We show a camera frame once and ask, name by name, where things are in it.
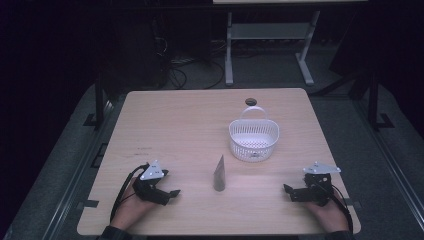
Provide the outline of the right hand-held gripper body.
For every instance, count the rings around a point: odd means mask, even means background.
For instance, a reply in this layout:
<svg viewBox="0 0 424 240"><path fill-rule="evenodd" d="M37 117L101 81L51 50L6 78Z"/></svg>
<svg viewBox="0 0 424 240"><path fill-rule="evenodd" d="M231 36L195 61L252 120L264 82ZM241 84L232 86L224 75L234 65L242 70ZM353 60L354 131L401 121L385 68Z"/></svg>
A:
<svg viewBox="0 0 424 240"><path fill-rule="evenodd" d="M303 169L306 187L294 190L294 200L297 202L314 202L318 206L325 206L333 195L332 173L340 173L337 166L314 162Z"/></svg>

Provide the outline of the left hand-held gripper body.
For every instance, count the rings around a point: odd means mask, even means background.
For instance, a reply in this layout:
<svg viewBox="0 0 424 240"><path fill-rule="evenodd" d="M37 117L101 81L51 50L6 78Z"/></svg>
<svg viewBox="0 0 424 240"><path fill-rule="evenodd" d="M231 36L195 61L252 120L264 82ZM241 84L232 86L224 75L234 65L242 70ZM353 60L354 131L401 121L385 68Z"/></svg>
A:
<svg viewBox="0 0 424 240"><path fill-rule="evenodd" d="M142 166L143 171L136 177L132 187L136 195L143 201L167 205L170 194L156 187L156 184L166 176L157 160Z"/></svg>

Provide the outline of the white plastic basket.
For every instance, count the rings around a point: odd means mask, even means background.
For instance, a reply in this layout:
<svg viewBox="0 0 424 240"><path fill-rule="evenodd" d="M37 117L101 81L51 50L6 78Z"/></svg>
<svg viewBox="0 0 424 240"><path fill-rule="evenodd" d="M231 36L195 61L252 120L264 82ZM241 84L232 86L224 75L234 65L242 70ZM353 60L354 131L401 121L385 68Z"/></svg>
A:
<svg viewBox="0 0 424 240"><path fill-rule="evenodd" d="M279 125L259 106L249 106L229 124L230 150L241 161L267 160L280 138Z"/></svg>

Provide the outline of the black metal post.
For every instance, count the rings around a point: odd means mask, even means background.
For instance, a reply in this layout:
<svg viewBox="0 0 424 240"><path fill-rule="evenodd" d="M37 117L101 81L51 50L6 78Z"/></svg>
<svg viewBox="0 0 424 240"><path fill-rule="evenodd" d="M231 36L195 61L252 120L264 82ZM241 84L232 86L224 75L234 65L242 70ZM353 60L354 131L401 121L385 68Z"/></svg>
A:
<svg viewBox="0 0 424 240"><path fill-rule="evenodd" d="M84 126L91 126L97 131L104 121L104 92L102 74L99 73L94 83L95 90L95 112L87 115Z"/></svg>
<svg viewBox="0 0 424 240"><path fill-rule="evenodd" d="M367 119L373 130L394 128L394 124L386 113L378 111L379 83L375 73L371 74L369 81L368 115Z"/></svg>

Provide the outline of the grey cone-shaped packet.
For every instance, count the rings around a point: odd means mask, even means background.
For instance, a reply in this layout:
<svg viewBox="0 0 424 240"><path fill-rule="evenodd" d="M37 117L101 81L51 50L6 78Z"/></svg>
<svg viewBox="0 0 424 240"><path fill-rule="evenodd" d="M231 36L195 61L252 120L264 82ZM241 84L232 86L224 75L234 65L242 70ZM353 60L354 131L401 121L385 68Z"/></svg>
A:
<svg viewBox="0 0 424 240"><path fill-rule="evenodd" d="M214 190L221 192L225 190L226 187L226 178L225 178L225 163L224 156L221 156L216 169L214 171Z"/></svg>

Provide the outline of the person's right hand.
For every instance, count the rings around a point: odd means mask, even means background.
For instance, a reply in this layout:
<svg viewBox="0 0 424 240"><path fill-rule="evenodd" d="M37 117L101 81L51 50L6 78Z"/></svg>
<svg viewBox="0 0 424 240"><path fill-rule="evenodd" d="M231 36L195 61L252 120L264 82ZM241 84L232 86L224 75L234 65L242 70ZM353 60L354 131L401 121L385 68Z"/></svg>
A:
<svg viewBox="0 0 424 240"><path fill-rule="evenodd" d="M306 202L303 206L316 218L325 232L349 230L348 220L333 200L330 200L325 206L318 206L313 202Z"/></svg>

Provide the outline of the white metal stand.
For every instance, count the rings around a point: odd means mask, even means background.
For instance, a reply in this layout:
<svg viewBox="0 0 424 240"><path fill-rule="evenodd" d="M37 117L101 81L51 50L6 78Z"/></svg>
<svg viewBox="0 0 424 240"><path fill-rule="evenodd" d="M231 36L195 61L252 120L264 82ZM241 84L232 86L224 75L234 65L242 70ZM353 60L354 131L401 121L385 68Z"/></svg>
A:
<svg viewBox="0 0 424 240"><path fill-rule="evenodd" d="M235 40L303 40L304 45L295 54L297 64L307 86L314 84L306 63L306 56L314 36L320 11L315 11L309 22L295 23L233 23L232 13L227 16L225 84L234 84L232 42Z"/></svg>

